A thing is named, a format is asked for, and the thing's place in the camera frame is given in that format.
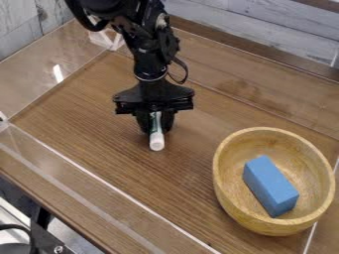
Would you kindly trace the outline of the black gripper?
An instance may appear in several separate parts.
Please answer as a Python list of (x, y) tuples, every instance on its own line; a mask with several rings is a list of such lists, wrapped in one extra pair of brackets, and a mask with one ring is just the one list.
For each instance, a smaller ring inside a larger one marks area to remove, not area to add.
[(175, 111), (194, 108), (195, 90), (171, 83), (166, 78), (139, 81), (138, 84), (113, 96), (117, 114), (135, 115), (143, 133), (150, 133), (151, 120), (147, 112), (162, 112), (162, 129), (171, 131)]

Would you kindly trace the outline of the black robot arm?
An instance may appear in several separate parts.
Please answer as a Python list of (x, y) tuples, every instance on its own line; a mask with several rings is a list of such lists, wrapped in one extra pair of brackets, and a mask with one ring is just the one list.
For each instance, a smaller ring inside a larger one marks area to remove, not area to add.
[(143, 132), (151, 131), (151, 114), (161, 114), (161, 127), (170, 132), (175, 115), (194, 108), (195, 90), (186, 78), (175, 78), (171, 64), (178, 58), (181, 39), (162, 0), (66, 0), (85, 28), (101, 32), (110, 27), (122, 36), (134, 58), (134, 87), (113, 96), (115, 112), (137, 118)]

